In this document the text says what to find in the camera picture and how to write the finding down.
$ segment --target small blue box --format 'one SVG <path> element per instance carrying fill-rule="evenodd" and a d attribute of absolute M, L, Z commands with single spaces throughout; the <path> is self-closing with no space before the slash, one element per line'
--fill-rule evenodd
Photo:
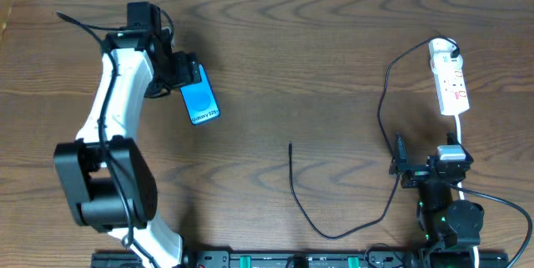
<path fill-rule="evenodd" d="M 202 81 L 182 87 L 185 107 L 194 125 L 202 124 L 220 116 L 219 106 L 209 84 L 204 66 L 199 64 Z"/>

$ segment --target power strip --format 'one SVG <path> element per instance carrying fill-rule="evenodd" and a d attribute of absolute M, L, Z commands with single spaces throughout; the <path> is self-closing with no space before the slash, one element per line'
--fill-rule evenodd
<path fill-rule="evenodd" d="M 451 58 L 451 52 L 456 46 L 443 38 L 435 38 L 430 41 L 428 47 L 441 114 L 453 116 L 467 111 L 469 100 L 464 73 L 461 70 L 464 60 L 461 55 Z"/>

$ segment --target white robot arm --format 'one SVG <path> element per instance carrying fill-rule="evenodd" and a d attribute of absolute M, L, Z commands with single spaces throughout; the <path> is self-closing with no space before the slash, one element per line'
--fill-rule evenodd
<path fill-rule="evenodd" d="M 81 24 L 60 14 L 71 23 Z M 143 265 L 163 268 L 181 264 L 183 240 L 157 211 L 155 180 L 135 145 L 139 116 L 145 97 L 160 97 L 172 88 L 188 86 L 184 93 L 195 101 L 197 92 L 206 90 L 203 81 L 207 83 L 207 79 L 193 53 L 172 53 L 172 23 L 169 20 L 171 28 L 162 30 L 159 14 L 160 9 L 153 4 L 129 3 L 128 26 L 99 41 L 106 51 L 93 108 L 76 141 L 58 144 L 54 163 L 73 218 L 79 225 L 91 225 L 120 240 L 132 231 L 131 248 L 143 260 Z M 106 94 L 110 96 L 107 107 L 103 107 Z M 208 96 L 213 105 L 211 89 Z M 105 128 L 100 136 L 102 110 Z M 202 110 L 214 111 L 213 106 Z M 195 124 L 189 107 L 188 111 Z M 105 168 L 106 162 L 113 163 L 114 179 L 93 179 L 91 173 Z"/>

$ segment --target black mount bracket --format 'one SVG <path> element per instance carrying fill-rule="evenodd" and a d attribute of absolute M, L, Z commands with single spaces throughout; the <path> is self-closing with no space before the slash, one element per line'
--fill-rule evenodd
<path fill-rule="evenodd" d="M 426 232 L 428 246 L 434 250 L 469 250 L 481 242 L 484 209 L 467 200 L 453 200 L 451 189 L 466 178 L 473 158 L 461 146 L 453 133 L 447 134 L 449 154 L 427 157 L 425 164 L 408 164 L 406 145 L 400 134 L 395 137 L 395 157 L 390 174 L 402 174 L 402 188 L 417 188 L 421 201 L 417 219 Z"/>
<path fill-rule="evenodd" d="M 133 226 L 143 229 L 156 214 L 158 190 L 133 139 L 114 136 L 108 143 Z M 98 232 L 126 227 L 126 214 L 111 178 L 93 178 L 102 162 L 98 144 L 58 144 L 53 160 L 74 221 Z"/>
<path fill-rule="evenodd" d="M 128 3 L 127 19 L 124 31 L 106 35 L 105 48 L 147 51 L 154 69 L 154 79 L 147 87 L 145 98 L 163 97 L 174 88 L 202 80 L 195 53 L 173 53 L 174 33 L 169 28 L 161 28 L 159 7 L 149 2 Z"/>

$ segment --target white power strip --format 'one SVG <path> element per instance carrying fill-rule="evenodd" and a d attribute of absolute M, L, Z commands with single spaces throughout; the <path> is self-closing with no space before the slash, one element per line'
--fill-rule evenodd
<path fill-rule="evenodd" d="M 443 115 L 458 115 L 469 109 L 461 55 L 451 58 L 456 46 L 443 38 L 430 41 L 431 68 L 436 81 L 437 98 Z"/>

